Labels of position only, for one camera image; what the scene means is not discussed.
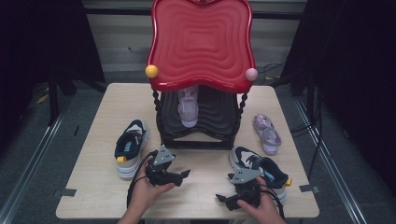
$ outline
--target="pink sandal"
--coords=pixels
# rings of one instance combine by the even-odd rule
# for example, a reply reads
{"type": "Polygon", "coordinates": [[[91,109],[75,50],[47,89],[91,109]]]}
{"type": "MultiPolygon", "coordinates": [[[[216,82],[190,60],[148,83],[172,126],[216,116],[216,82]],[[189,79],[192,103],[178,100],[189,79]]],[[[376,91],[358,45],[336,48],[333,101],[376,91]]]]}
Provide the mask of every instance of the pink sandal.
{"type": "Polygon", "coordinates": [[[262,140],[262,150],[265,154],[274,156],[282,140],[279,133],[275,130],[272,121],[267,116],[259,114],[254,117],[253,126],[262,140]]]}

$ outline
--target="floor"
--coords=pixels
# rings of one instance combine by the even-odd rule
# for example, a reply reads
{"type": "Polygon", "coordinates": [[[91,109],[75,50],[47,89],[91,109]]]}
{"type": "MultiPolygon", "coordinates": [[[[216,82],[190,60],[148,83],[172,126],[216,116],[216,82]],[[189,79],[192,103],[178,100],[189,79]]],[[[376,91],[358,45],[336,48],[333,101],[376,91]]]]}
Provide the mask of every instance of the floor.
{"type": "MultiPolygon", "coordinates": [[[[146,49],[100,49],[99,52],[106,84],[147,82],[141,72],[147,57],[146,49]]],[[[255,85],[268,85],[278,78],[282,62],[263,64],[270,63],[277,65],[261,67],[255,85]]],[[[1,223],[117,222],[62,220],[55,214],[60,200],[57,192],[66,186],[104,95],[78,81],[75,84],[78,91],[74,96],[64,96],[59,92],[62,119],[51,127],[48,126],[49,100],[42,104],[35,102],[47,84],[35,87],[34,98],[19,123],[19,131],[8,145],[7,152],[0,158],[1,223]]],[[[317,97],[316,106],[317,128],[323,143],[312,163],[317,146],[306,128],[304,111],[300,112],[301,107],[304,107],[305,93],[301,97],[293,97],[290,95],[290,86],[284,85],[276,88],[276,95],[307,175],[313,164],[309,179],[311,186],[315,187],[320,210],[318,217],[304,220],[288,218],[288,223],[394,222],[396,199],[362,158],[353,139],[347,138],[336,116],[326,108],[325,103],[319,103],[320,96],[317,97]]]]}

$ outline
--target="orange ball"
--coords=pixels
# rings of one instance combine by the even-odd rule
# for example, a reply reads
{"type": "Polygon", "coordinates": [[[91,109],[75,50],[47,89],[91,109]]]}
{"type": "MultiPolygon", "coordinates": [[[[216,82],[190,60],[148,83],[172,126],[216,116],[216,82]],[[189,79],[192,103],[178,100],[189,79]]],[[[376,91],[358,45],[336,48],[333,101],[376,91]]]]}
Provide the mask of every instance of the orange ball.
{"type": "Polygon", "coordinates": [[[158,68],[157,66],[151,64],[146,67],[145,72],[146,76],[148,76],[149,78],[154,78],[158,75],[158,68]]]}

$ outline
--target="human hand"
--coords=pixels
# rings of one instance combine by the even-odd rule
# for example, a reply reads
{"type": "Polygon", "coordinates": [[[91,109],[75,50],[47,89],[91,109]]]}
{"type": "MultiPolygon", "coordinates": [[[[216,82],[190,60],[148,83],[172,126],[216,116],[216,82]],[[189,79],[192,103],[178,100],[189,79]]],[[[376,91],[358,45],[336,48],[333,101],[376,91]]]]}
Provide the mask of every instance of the human hand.
{"type": "Polygon", "coordinates": [[[149,183],[146,175],[146,166],[151,159],[152,158],[148,158],[144,161],[142,168],[137,174],[131,202],[129,203],[126,213],[120,219],[119,224],[137,223],[146,210],[148,210],[154,204],[161,194],[175,187],[174,183],[155,187],[149,183]]]}
{"type": "MultiPolygon", "coordinates": [[[[265,186],[266,183],[264,179],[262,179],[260,176],[256,179],[261,185],[262,190],[268,190],[268,188],[265,186]]],[[[243,210],[255,217],[260,224],[286,223],[277,212],[273,199],[268,193],[261,193],[260,205],[257,208],[251,206],[243,200],[238,200],[237,203],[243,210]]]]}

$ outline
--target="sneaker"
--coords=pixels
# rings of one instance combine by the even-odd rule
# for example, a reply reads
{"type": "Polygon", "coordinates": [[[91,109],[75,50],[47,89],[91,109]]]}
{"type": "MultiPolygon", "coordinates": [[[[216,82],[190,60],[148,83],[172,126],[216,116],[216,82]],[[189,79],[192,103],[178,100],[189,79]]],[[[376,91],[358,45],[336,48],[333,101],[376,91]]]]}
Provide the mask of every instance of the sneaker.
{"type": "Polygon", "coordinates": [[[253,127],[262,141],[262,150],[268,156],[274,156],[282,140],[272,121],[267,116],[259,114],[254,117],[253,127]]]}
{"type": "Polygon", "coordinates": [[[121,178],[134,177],[136,168],[142,161],[140,152],[149,139],[149,130],[140,119],[131,122],[117,141],[114,157],[117,160],[117,170],[121,178]]]}
{"type": "Polygon", "coordinates": [[[230,162],[235,171],[241,168],[259,170],[267,187],[276,193],[281,203],[285,202],[287,194],[285,187],[290,185],[291,179],[273,160],[262,157],[245,147],[233,147],[230,152],[230,162]]]}
{"type": "Polygon", "coordinates": [[[177,111],[181,123],[186,128],[194,127],[198,121],[198,91],[198,86],[192,86],[177,92],[179,100],[177,111]]]}

